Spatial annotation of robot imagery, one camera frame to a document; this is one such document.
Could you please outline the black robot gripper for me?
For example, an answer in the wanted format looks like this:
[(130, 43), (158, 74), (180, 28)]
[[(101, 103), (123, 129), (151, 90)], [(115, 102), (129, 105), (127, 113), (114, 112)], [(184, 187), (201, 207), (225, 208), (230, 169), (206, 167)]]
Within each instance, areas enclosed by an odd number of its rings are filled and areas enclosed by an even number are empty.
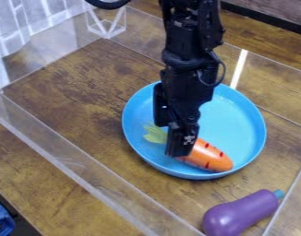
[(173, 158), (188, 156), (196, 145), (198, 110), (213, 99), (218, 67), (220, 63), (209, 60), (196, 69), (167, 65), (161, 71), (162, 83), (153, 89), (153, 119), (157, 126), (167, 126), (166, 154)]

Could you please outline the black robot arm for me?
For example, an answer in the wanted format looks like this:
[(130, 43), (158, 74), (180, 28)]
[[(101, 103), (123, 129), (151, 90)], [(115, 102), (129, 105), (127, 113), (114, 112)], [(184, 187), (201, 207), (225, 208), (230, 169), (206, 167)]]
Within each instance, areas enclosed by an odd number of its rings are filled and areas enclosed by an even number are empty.
[(198, 139), (200, 107), (213, 99), (226, 66), (214, 53), (225, 28), (218, 0), (159, 0), (166, 30), (161, 82), (153, 91), (154, 123), (167, 128), (166, 154), (190, 154)]

